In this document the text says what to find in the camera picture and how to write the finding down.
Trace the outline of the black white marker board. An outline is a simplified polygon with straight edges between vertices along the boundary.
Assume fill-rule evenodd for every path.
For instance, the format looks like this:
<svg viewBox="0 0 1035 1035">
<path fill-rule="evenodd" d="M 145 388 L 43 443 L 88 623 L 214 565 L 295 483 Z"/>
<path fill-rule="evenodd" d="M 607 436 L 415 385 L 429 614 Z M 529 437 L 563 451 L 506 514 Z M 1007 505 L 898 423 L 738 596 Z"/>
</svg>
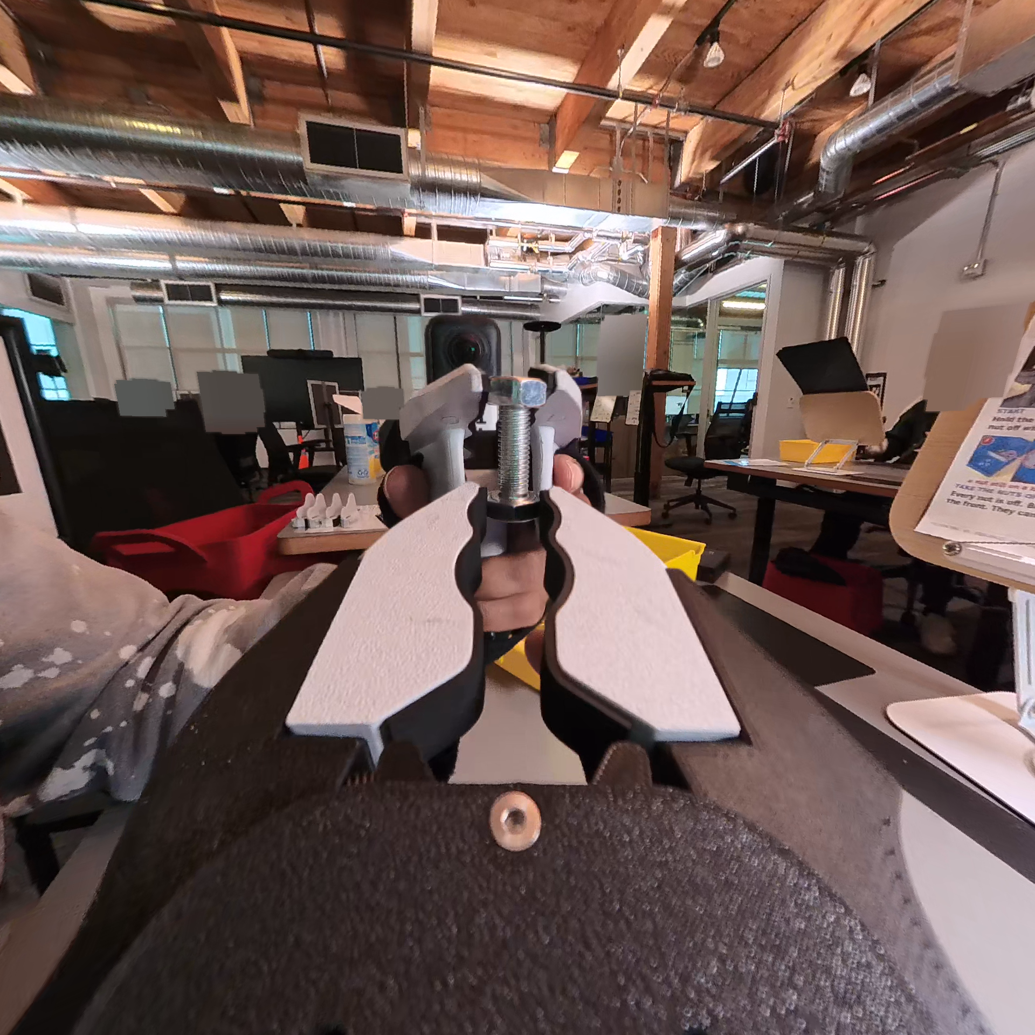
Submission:
<svg viewBox="0 0 1035 1035">
<path fill-rule="evenodd" d="M 38 412 L 39 388 L 24 324 L 2 316 L 1 333 L 1 512 L 61 538 L 65 518 Z"/>
</svg>

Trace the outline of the wooden support post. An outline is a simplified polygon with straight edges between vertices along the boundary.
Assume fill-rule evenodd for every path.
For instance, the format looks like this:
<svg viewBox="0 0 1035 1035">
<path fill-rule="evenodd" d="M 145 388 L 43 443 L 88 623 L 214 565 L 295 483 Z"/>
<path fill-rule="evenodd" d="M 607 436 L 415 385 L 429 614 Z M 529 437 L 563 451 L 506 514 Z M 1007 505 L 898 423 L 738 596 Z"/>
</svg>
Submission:
<svg viewBox="0 0 1035 1035">
<path fill-rule="evenodd" d="M 651 234 L 645 369 L 668 369 L 670 365 L 676 243 L 677 232 L 671 226 Z"/>
</svg>

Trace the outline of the red tote bag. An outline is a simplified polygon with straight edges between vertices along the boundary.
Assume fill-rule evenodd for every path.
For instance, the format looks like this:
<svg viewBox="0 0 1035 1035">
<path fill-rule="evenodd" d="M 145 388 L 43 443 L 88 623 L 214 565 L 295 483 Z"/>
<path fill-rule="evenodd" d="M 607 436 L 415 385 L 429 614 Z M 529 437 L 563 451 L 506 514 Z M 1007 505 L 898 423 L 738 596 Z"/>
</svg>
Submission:
<svg viewBox="0 0 1035 1035">
<path fill-rule="evenodd" d="M 142 578 L 168 597 L 187 593 L 248 601 L 274 576 L 343 560 L 343 551 L 284 555 L 278 550 L 278 534 L 298 508 L 288 497 L 308 490 L 301 481 L 273 485 L 257 502 L 162 528 L 97 533 L 90 548 L 101 563 Z"/>
</svg>

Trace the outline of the white wipes canister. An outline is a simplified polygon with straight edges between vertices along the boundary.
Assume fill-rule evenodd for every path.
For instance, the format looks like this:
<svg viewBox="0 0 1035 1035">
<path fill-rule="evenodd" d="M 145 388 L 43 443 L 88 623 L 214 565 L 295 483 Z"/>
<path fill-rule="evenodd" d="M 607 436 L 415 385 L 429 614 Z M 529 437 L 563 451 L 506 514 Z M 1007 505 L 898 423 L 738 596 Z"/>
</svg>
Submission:
<svg viewBox="0 0 1035 1035">
<path fill-rule="evenodd" d="M 369 485 L 382 474 L 380 459 L 381 422 L 361 415 L 343 416 L 342 431 L 346 470 L 352 485 Z"/>
</svg>

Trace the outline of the person's left forearm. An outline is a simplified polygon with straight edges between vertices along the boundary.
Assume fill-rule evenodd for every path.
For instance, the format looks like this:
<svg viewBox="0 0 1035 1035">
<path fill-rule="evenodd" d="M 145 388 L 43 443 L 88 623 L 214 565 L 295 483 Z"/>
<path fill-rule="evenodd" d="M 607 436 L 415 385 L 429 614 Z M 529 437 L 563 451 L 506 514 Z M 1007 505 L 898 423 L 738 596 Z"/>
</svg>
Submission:
<svg viewBox="0 0 1035 1035">
<path fill-rule="evenodd" d="M 94 793 L 136 801 L 221 677 L 333 569 L 275 576 L 252 601 L 171 601 L 3 514 L 2 818 Z"/>
</svg>

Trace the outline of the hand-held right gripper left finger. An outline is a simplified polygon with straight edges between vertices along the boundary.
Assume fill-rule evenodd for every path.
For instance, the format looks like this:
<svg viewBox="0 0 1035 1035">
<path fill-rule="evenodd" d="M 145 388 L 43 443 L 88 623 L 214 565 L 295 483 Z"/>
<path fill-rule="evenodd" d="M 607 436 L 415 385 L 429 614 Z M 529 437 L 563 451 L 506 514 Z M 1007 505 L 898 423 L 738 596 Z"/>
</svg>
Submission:
<svg viewBox="0 0 1035 1035">
<path fill-rule="evenodd" d="M 485 702 L 481 582 L 486 493 L 465 482 L 386 532 L 361 560 L 286 717 L 295 736 L 395 742 L 432 762 Z"/>
</svg>

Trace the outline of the silver hex bolt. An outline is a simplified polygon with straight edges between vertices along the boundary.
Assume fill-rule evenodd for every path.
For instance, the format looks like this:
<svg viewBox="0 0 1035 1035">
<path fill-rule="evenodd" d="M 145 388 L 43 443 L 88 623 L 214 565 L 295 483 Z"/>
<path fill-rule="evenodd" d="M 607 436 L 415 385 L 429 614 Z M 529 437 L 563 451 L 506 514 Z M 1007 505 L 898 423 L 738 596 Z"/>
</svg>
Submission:
<svg viewBox="0 0 1035 1035">
<path fill-rule="evenodd" d="M 516 523 L 531 520 L 538 507 L 532 482 L 534 411 L 500 404 L 497 420 L 497 485 L 487 493 L 487 516 Z"/>
</svg>

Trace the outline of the small wooden board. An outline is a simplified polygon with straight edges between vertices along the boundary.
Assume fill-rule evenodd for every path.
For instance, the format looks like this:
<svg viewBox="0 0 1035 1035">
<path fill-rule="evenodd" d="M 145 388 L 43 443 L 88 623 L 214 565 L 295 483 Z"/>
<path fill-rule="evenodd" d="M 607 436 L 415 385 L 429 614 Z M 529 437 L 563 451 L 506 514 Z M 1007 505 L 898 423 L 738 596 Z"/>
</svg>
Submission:
<svg viewBox="0 0 1035 1035">
<path fill-rule="evenodd" d="M 881 402 L 867 389 L 802 395 L 799 411 L 805 437 L 818 443 L 837 440 L 877 447 L 885 439 Z"/>
</svg>

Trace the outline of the black flag panel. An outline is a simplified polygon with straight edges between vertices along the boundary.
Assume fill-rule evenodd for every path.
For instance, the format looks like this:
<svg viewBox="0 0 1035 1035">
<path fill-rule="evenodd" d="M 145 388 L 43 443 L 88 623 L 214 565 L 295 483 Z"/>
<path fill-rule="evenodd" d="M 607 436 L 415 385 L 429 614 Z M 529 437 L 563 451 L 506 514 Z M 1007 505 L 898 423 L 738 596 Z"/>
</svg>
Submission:
<svg viewBox="0 0 1035 1035">
<path fill-rule="evenodd" d="M 803 396 L 868 391 L 852 344 L 842 335 L 786 346 L 776 358 Z"/>
</svg>

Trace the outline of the wooden top desk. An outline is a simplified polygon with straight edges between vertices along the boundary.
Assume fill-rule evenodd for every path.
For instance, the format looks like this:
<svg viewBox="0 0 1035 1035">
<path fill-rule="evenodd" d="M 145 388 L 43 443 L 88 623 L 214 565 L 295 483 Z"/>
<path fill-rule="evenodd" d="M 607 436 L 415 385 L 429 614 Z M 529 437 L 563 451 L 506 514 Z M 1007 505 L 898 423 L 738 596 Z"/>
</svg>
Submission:
<svg viewBox="0 0 1035 1035">
<path fill-rule="evenodd" d="M 748 564 L 748 579 L 757 585 L 763 583 L 769 564 L 777 503 L 858 516 L 885 527 L 891 504 L 910 472 L 899 465 L 869 462 L 839 468 L 778 460 L 711 459 L 705 460 L 704 466 L 723 476 L 731 491 L 757 499 Z"/>
</svg>

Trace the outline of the large yellow plastic bin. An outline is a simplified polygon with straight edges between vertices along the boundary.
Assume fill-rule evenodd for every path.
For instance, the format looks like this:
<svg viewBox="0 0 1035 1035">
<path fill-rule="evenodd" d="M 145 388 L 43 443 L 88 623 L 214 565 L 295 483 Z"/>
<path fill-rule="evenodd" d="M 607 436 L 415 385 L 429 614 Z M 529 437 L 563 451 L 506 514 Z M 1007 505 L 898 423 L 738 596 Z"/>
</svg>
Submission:
<svg viewBox="0 0 1035 1035">
<path fill-rule="evenodd" d="M 669 536 L 645 528 L 626 527 L 626 531 L 638 538 L 650 550 L 666 567 L 682 571 L 684 575 L 696 581 L 700 563 L 705 554 L 705 543 L 680 537 Z M 531 687 L 535 692 L 540 689 L 540 676 L 537 669 L 530 664 L 526 650 L 525 633 L 516 645 L 495 661 L 502 671 L 515 677 Z"/>
</svg>

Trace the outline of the silver ventilation duct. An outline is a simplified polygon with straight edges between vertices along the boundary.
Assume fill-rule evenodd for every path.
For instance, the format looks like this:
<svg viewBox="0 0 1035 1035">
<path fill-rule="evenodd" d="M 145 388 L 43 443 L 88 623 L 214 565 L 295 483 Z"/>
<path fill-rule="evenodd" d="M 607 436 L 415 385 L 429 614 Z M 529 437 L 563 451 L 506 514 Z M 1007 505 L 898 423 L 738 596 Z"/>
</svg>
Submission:
<svg viewBox="0 0 1035 1035">
<path fill-rule="evenodd" d="M 482 244 L 12 202 L 1 206 L 1 261 L 67 278 L 519 296 L 560 289 L 531 264 L 491 266 Z"/>
<path fill-rule="evenodd" d="M 149 113 L 112 113 L 41 97 L 2 97 L 2 168 L 73 178 L 139 180 L 473 220 L 647 233 L 712 231 L 742 221 L 714 203 L 672 196 L 634 176 L 604 179 L 408 152 L 398 176 L 306 164 L 299 134 Z"/>
</svg>

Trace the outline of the black monitor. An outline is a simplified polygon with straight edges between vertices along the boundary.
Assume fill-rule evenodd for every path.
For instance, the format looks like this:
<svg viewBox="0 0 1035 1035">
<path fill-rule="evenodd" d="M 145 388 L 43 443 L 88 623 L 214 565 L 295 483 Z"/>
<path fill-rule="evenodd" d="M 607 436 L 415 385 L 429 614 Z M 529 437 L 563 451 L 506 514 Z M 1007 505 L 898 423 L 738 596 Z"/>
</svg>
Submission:
<svg viewBox="0 0 1035 1035">
<path fill-rule="evenodd" d="M 310 382 L 336 385 L 346 395 L 359 395 L 365 388 L 362 360 L 330 350 L 273 349 L 240 359 L 241 369 L 260 380 L 270 423 L 294 422 L 306 428 L 326 424 L 314 410 Z"/>
</svg>

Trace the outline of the large black screen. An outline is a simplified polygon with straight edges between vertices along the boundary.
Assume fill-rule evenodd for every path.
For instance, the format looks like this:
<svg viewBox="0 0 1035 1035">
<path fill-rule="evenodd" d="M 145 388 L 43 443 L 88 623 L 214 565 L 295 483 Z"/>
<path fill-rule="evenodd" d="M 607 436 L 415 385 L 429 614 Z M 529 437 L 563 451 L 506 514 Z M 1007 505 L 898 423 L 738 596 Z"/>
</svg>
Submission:
<svg viewBox="0 0 1035 1035">
<path fill-rule="evenodd" d="M 195 400 L 162 418 L 124 417 L 109 400 L 41 401 L 35 412 L 47 497 L 73 550 L 90 553 L 100 532 L 159 528 L 245 501 Z"/>
</svg>

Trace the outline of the person's left hand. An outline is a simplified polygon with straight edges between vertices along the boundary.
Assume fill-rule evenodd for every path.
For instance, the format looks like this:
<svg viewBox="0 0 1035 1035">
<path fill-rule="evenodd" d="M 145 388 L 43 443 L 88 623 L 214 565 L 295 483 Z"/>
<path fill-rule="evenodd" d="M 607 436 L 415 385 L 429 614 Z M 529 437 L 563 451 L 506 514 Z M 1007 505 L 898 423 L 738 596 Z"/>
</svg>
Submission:
<svg viewBox="0 0 1035 1035">
<path fill-rule="evenodd" d="M 602 481 L 583 459 L 574 441 L 554 456 L 556 487 L 602 511 Z M 402 520 L 431 501 L 427 478 L 415 465 L 400 464 L 388 470 L 379 492 L 384 516 Z M 506 525 L 507 546 L 502 555 L 482 561 L 481 584 L 475 595 L 486 632 L 511 632 L 535 627 L 548 607 L 544 587 L 546 551 L 534 522 Z"/>
</svg>

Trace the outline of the black flat mat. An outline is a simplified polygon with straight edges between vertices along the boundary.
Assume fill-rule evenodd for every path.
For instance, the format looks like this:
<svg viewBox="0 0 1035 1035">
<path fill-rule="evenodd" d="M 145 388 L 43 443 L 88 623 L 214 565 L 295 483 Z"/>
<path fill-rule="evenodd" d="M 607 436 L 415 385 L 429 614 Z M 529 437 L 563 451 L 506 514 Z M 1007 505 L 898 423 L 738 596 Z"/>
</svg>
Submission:
<svg viewBox="0 0 1035 1035">
<path fill-rule="evenodd" d="M 874 674 L 873 667 L 862 664 L 724 589 L 706 585 L 704 592 L 720 614 L 802 683 L 819 688 Z"/>
</svg>

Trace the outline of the wooden document board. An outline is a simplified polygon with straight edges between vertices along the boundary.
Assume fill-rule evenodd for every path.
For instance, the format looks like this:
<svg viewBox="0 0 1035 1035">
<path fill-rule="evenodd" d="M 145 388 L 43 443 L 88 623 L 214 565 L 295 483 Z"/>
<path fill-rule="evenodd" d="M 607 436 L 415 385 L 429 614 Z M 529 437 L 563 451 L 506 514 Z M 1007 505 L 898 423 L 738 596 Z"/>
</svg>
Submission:
<svg viewBox="0 0 1035 1035">
<path fill-rule="evenodd" d="M 910 473 L 899 487 L 891 508 L 890 528 L 896 543 L 917 559 L 964 575 L 980 576 L 1009 589 L 1033 593 L 1034 548 L 1033 556 L 1018 556 L 998 542 L 963 546 L 959 542 L 922 534 L 916 530 L 983 405 L 992 397 L 1001 397 L 1015 369 L 1021 341 L 1033 317 L 1028 317 L 1015 355 L 1010 360 L 997 358 L 982 368 L 976 363 L 971 364 L 968 385 L 970 395 L 975 395 L 978 387 L 990 387 L 992 395 L 974 397 L 959 410 L 941 409 L 924 446 L 920 448 Z"/>
</svg>

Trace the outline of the black floor stand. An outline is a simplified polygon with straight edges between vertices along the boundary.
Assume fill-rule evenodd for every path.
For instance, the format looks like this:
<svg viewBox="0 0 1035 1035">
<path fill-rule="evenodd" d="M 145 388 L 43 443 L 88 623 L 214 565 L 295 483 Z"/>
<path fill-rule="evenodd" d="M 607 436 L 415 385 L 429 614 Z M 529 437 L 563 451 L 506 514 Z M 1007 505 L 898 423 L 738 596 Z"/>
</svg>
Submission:
<svg viewBox="0 0 1035 1035">
<path fill-rule="evenodd" d="M 640 413 L 637 433 L 637 459 L 633 478 L 633 502 L 647 506 L 659 490 L 666 448 L 666 397 L 673 391 L 692 392 L 692 375 L 675 369 L 646 369 L 640 386 Z"/>
</svg>

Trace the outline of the dark red ottoman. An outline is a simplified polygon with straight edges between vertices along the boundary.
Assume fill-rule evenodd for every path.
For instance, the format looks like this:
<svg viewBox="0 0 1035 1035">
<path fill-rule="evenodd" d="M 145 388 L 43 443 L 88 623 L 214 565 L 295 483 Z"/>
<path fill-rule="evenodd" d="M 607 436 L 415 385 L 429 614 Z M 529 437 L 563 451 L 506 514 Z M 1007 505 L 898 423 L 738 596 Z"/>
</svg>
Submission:
<svg viewBox="0 0 1035 1035">
<path fill-rule="evenodd" d="M 884 621 L 884 579 L 871 566 L 785 548 L 770 560 L 763 587 L 864 635 Z"/>
</svg>

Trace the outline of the small yellow bin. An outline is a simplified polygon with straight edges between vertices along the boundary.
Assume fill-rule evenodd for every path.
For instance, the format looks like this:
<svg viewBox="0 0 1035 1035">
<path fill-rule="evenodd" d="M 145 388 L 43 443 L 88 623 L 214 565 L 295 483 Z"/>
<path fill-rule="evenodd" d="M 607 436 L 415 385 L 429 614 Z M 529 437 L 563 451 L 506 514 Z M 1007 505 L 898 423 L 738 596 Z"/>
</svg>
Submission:
<svg viewBox="0 0 1035 1035">
<path fill-rule="evenodd" d="M 802 468 L 838 470 L 855 459 L 859 443 L 852 439 L 783 440 L 779 444 L 779 460 Z"/>
</svg>

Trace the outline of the large white air vent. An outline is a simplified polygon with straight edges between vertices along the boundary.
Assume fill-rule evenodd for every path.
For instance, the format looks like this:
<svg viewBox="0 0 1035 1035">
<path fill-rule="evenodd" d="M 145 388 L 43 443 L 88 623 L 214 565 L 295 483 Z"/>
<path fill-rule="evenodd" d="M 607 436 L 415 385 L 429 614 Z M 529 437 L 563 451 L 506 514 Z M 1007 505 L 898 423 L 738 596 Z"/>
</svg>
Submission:
<svg viewBox="0 0 1035 1035">
<path fill-rule="evenodd" d="M 406 128 L 301 113 L 298 134 L 306 172 L 410 181 Z"/>
</svg>

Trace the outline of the black office chair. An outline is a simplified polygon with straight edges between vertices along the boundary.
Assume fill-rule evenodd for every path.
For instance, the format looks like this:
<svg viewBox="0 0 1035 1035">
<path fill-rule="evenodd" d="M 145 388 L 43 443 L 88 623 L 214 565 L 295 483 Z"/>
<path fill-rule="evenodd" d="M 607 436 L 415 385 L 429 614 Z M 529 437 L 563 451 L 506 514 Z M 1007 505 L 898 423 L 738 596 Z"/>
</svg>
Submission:
<svg viewBox="0 0 1035 1035">
<path fill-rule="evenodd" d="M 717 404 L 704 434 L 703 455 L 693 456 L 689 452 L 666 459 L 666 468 L 685 476 L 685 485 L 693 492 L 682 497 L 666 500 L 661 510 L 661 524 L 670 522 L 674 509 L 692 506 L 705 514 L 708 524 L 713 521 L 713 508 L 728 511 L 729 518 L 737 518 L 735 506 L 706 495 L 705 480 L 718 477 L 718 472 L 706 467 L 706 460 L 740 459 L 749 446 L 753 426 L 757 392 L 743 403 Z"/>
</svg>

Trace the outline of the printed instruction sheet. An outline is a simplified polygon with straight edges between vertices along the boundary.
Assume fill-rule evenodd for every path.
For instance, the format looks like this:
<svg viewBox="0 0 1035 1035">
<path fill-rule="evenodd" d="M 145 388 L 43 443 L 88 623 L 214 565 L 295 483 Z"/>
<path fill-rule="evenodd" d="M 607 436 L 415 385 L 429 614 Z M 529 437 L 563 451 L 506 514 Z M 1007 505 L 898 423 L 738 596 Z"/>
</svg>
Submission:
<svg viewBox="0 0 1035 1035">
<path fill-rule="evenodd" d="M 916 530 L 963 546 L 998 542 L 1033 556 L 1033 321 L 1001 397 L 983 405 Z"/>
</svg>

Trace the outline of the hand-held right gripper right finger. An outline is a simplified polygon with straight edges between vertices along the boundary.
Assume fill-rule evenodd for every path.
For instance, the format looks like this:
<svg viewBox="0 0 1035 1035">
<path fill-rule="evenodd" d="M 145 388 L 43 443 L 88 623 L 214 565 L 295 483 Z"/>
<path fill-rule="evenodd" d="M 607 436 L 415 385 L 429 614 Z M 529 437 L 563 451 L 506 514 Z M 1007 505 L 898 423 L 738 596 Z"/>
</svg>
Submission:
<svg viewBox="0 0 1035 1035">
<path fill-rule="evenodd" d="M 685 601 L 694 583 L 561 487 L 541 494 L 548 612 L 540 713 L 591 778 L 607 751 L 742 737 Z"/>
</svg>

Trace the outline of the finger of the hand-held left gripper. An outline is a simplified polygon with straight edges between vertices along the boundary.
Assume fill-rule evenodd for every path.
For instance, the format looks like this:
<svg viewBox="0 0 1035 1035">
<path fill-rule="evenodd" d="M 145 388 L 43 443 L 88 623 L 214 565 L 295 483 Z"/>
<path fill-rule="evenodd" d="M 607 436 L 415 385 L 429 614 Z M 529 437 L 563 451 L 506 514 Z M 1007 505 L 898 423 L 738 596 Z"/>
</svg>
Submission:
<svg viewBox="0 0 1035 1035">
<path fill-rule="evenodd" d="M 465 481 L 465 443 L 485 407 L 485 374 L 465 364 L 433 381 L 401 409 L 400 434 L 420 459 L 430 495 L 445 496 Z"/>
<path fill-rule="evenodd" d="M 555 455 L 578 447 L 583 425 L 583 401 L 574 378 L 562 368 L 536 365 L 529 376 L 548 385 L 548 400 L 535 409 L 530 431 L 530 487 L 539 494 L 554 484 Z"/>
</svg>

